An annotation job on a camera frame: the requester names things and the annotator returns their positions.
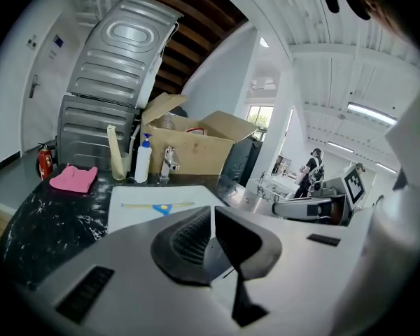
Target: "fluorescent light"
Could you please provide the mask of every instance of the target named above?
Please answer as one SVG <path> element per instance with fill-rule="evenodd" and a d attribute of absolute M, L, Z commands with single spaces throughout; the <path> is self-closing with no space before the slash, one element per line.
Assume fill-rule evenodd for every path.
<path fill-rule="evenodd" d="M 291 112 L 289 113 L 289 120 L 288 120 L 288 125 L 286 126 L 286 131 L 285 131 L 285 136 L 288 133 L 288 129 L 289 129 L 289 125 L 291 123 L 291 118 L 293 117 L 293 112 L 294 112 L 294 108 L 291 109 Z"/>
<path fill-rule="evenodd" d="M 378 167 L 384 168 L 386 171 L 390 171 L 390 172 L 392 172 L 392 173 L 397 174 L 397 171 L 394 171 L 393 169 L 390 169 L 390 168 L 386 167 L 385 165 L 382 165 L 381 163 L 376 162 L 375 164 L 376 164 Z"/>
<path fill-rule="evenodd" d="M 339 144 L 336 144 L 336 143 L 333 143 L 333 142 L 327 142 L 327 144 L 330 144 L 330 146 L 333 146 L 333 147 L 336 147 L 336 148 L 340 148 L 340 149 L 342 149 L 344 151 L 347 151 L 349 153 L 354 153 L 354 150 L 353 149 L 340 146 Z"/>
<path fill-rule="evenodd" d="M 261 45 L 261 46 L 264 46 L 264 47 L 266 47 L 266 48 L 268 48 L 268 47 L 269 47 L 269 45 L 267 44 L 267 42 L 264 40 L 264 38 L 263 38 L 263 37 L 260 39 L 260 45 Z"/>
<path fill-rule="evenodd" d="M 358 113 L 362 113 L 366 116 L 376 118 L 378 120 L 382 120 L 385 123 L 388 123 L 390 125 L 394 125 L 397 123 L 397 119 L 395 117 L 392 117 L 391 115 L 379 112 L 373 108 L 361 106 L 360 104 L 354 104 L 352 102 L 349 102 L 349 105 L 347 106 L 347 109 L 350 111 L 355 111 Z"/>

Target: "door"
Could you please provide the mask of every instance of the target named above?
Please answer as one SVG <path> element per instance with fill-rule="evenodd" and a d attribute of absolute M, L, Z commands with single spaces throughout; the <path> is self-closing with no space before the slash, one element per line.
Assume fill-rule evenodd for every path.
<path fill-rule="evenodd" d="M 22 152 L 55 138 L 62 97 L 81 51 L 78 26 L 61 13 L 37 52 L 22 104 Z"/>

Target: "backpack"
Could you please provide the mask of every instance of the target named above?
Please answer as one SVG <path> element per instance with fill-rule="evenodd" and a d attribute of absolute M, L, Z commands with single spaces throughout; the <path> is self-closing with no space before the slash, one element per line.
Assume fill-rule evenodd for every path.
<path fill-rule="evenodd" d="M 313 159 L 316 162 L 317 167 L 310 171 L 308 174 L 308 181 L 310 186 L 314 186 L 315 182 L 320 181 L 325 174 L 323 170 L 323 162 L 319 165 L 319 160 L 315 157 L 313 157 Z"/>

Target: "sink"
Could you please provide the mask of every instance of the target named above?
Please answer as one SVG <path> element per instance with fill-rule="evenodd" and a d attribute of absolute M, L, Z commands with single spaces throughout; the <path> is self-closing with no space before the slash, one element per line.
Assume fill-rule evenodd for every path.
<path fill-rule="evenodd" d="M 108 234 L 131 225 L 145 223 L 164 215 L 197 207 L 224 206 L 203 185 L 181 187 L 114 187 L 108 215 Z M 214 236 L 214 208 L 212 208 L 212 236 Z"/>

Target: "door handle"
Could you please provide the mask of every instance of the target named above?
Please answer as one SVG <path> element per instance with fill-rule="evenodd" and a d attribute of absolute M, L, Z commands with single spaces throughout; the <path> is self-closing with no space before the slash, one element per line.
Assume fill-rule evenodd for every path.
<path fill-rule="evenodd" d="M 39 76 L 34 75 L 34 77 L 33 77 L 33 82 L 31 82 L 31 90 L 29 91 L 29 98 L 33 98 L 33 95 L 34 95 L 34 89 L 36 88 L 36 86 L 40 86 L 40 85 L 37 83 L 38 78 L 39 78 Z"/>

